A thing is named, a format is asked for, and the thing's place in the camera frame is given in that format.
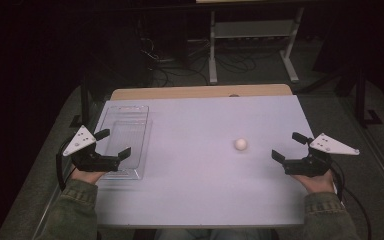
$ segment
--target transparent tray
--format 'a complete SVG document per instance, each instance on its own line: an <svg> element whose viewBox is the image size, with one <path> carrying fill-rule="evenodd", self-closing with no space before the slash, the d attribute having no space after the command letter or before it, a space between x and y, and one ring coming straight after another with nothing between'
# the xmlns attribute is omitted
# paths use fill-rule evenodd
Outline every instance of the transparent tray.
<svg viewBox="0 0 384 240"><path fill-rule="evenodd" d="M151 121L147 106L112 106L106 109L101 126L96 132L110 129L110 136L97 142L96 152L117 156L131 147L131 155L121 161L117 172L109 172L102 179L141 179L144 174Z"/></svg>

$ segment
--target table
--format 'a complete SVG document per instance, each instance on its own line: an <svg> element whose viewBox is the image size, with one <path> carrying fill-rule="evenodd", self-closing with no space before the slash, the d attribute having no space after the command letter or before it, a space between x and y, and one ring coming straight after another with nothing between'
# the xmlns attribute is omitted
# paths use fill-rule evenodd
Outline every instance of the table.
<svg viewBox="0 0 384 240"><path fill-rule="evenodd" d="M99 224L223 228L303 223L305 189L271 159L272 149L287 158L306 156L307 148L291 139L292 132L312 136L286 85L123 89L113 93L104 111L114 105L149 106L152 130L142 180L98 182ZM241 137L249 143L244 151L233 147Z"/></svg>

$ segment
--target sleeve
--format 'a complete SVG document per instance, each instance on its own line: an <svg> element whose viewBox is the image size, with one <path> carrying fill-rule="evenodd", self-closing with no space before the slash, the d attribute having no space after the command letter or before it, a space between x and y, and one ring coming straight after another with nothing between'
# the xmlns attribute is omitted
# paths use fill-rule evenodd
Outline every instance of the sleeve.
<svg viewBox="0 0 384 240"><path fill-rule="evenodd" d="M304 239L360 239L354 222L334 193L305 197Z"/></svg>
<svg viewBox="0 0 384 240"><path fill-rule="evenodd" d="M70 180L49 212L40 240L93 239L97 237L95 202L98 187Z"/></svg>

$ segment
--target white ball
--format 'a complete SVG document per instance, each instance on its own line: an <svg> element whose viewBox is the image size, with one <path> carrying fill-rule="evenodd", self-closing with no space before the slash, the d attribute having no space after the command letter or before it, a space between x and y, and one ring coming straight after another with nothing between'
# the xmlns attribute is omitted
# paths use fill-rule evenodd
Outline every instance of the white ball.
<svg viewBox="0 0 384 240"><path fill-rule="evenodd" d="M238 149L239 151L245 150L247 146L248 146L248 143L243 138L239 138L238 140L235 141L235 148Z"/></svg>

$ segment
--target white bracket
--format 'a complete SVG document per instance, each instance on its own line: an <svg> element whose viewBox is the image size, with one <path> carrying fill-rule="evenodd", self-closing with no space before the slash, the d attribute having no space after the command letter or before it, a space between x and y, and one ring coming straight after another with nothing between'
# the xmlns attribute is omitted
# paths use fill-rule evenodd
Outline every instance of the white bracket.
<svg viewBox="0 0 384 240"><path fill-rule="evenodd" d="M310 147L325 153L359 155L358 149L351 148L327 135L321 133L310 143Z"/></svg>
<svg viewBox="0 0 384 240"><path fill-rule="evenodd" d="M95 137L85 126L81 126L77 131L76 135L71 140L70 144L68 144L67 148L63 152L63 156L69 156L80 149L83 149L93 143L96 142Z"/></svg>

